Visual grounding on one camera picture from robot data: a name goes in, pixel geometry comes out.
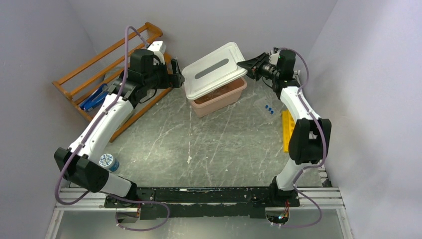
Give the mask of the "white tray lid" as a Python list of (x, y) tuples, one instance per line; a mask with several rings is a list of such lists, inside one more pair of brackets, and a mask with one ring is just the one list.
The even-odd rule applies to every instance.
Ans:
[(240, 77), (247, 70), (238, 66), (244, 57), (235, 42), (229, 42), (182, 70), (188, 100), (196, 100)]

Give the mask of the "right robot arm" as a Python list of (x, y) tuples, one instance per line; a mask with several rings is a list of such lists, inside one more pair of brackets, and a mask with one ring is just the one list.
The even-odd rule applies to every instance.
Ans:
[(287, 192), (297, 190), (296, 184), (305, 170), (324, 164), (329, 147), (331, 121), (318, 115), (307, 102), (303, 88), (294, 78), (296, 58), (301, 55), (290, 48), (280, 48), (277, 53), (262, 53), (249, 60), (237, 62), (253, 80), (271, 81), (271, 89), (293, 118), (293, 132), (289, 140), (289, 161), (274, 179), (269, 201), (281, 206), (288, 198)]

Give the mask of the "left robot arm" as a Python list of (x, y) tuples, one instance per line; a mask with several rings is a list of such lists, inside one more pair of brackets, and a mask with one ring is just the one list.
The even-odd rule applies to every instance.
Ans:
[(99, 160), (113, 134), (149, 90), (179, 88), (184, 83), (177, 59), (171, 59), (172, 73), (168, 73), (159, 53), (136, 49), (89, 126), (70, 146), (55, 151), (62, 179), (89, 192), (113, 194), (125, 207), (136, 204), (137, 185), (100, 166)]

